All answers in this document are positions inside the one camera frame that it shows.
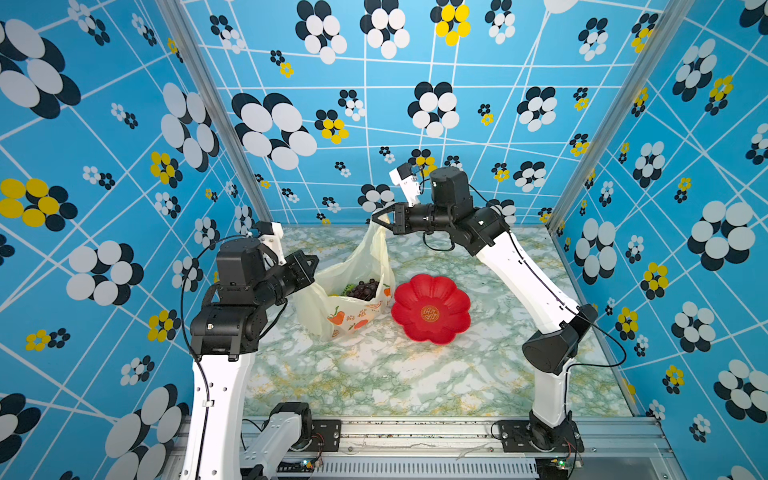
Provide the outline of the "yellowish plastic bag orange print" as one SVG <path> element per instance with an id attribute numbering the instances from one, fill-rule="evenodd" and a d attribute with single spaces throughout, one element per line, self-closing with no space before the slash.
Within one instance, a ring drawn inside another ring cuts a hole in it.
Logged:
<path id="1" fill-rule="evenodd" d="M 387 232 L 382 225 L 370 224 L 345 261 L 317 272 L 309 287 L 292 296 L 297 319 L 311 335 L 337 339 L 389 314 L 396 279 Z"/>

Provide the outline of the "dark purple grapes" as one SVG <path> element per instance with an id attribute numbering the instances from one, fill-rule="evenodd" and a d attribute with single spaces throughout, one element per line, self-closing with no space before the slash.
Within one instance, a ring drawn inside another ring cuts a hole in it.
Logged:
<path id="1" fill-rule="evenodd" d="M 359 281 L 357 284 L 349 284 L 345 288 L 344 294 L 347 297 L 370 301 L 377 295 L 379 285 L 380 282 L 375 279 Z"/>

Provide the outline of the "red flower-shaped plate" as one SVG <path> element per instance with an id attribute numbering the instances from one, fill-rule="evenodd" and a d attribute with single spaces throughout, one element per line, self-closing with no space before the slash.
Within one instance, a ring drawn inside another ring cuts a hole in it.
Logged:
<path id="1" fill-rule="evenodd" d="M 415 342 L 452 343 L 471 326 L 471 300 L 448 277 L 419 274 L 397 287 L 393 320 Z"/>

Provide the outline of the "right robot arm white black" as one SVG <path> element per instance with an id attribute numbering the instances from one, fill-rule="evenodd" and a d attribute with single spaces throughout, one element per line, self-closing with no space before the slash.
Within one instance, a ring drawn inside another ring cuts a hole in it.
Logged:
<path id="1" fill-rule="evenodd" d="M 604 336 L 595 324 L 596 309 L 579 304 L 544 273 L 515 238 L 501 204 L 487 202 L 472 189 L 464 171 L 441 167 L 420 180 L 405 163 L 390 176 L 406 199 L 396 202 L 386 193 L 375 201 L 371 221 L 420 241 L 446 233 L 449 250 L 483 263 L 503 282 L 502 292 L 514 296 L 531 318 L 534 332 L 523 342 L 522 354 L 533 368 L 533 405 L 521 440 L 541 452 L 584 452 L 570 400 L 571 376 L 588 367 L 618 364 L 586 353 Z"/>

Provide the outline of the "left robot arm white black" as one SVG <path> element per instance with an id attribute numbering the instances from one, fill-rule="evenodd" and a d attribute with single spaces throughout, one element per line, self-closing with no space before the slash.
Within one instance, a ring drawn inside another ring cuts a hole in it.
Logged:
<path id="1" fill-rule="evenodd" d="M 269 308 L 314 283 L 319 259 L 282 255 L 277 237 L 234 238 L 217 253 L 219 281 L 191 322 L 194 397 L 181 476 L 241 479 L 246 376 L 272 328 Z"/>

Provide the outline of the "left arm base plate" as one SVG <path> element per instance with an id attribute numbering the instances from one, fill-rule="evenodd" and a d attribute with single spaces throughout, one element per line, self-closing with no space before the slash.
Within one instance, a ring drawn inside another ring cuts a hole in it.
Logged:
<path id="1" fill-rule="evenodd" d="M 313 419 L 310 437 L 301 452 L 332 452 L 339 450 L 342 433 L 340 419 Z"/>

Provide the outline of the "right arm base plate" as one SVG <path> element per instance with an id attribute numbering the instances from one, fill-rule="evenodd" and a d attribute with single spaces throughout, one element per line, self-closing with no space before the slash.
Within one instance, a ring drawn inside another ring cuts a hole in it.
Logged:
<path id="1" fill-rule="evenodd" d="M 583 453 L 584 444 L 574 423 L 555 428 L 534 420 L 499 420 L 490 434 L 501 442 L 505 453 L 573 454 Z"/>

